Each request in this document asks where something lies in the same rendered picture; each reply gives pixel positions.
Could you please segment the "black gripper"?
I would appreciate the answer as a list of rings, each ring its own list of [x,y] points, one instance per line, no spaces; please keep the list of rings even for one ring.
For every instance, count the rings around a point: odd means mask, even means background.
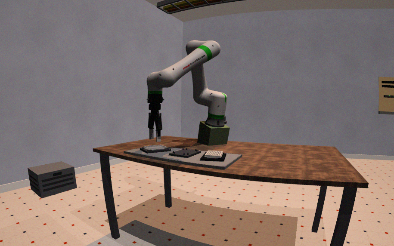
[[[162,130],[162,122],[161,122],[161,113],[159,110],[161,109],[161,104],[149,104],[149,121],[148,121],[148,128],[149,128],[149,139],[154,139],[153,133],[153,126],[155,122],[156,127],[156,142],[161,141],[161,130]]]

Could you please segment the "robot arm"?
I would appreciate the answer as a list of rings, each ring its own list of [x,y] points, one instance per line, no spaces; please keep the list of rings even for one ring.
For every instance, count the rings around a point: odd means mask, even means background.
[[[227,123],[225,111],[227,95],[209,90],[207,87],[204,63],[220,53],[220,45],[216,41],[189,41],[186,45],[187,56],[176,64],[147,77],[148,103],[163,102],[162,90],[173,86],[182,76],[192,72],[193,98],[200,105],[208,107],[208,118],[205,124],[212,127],[224,127]]]

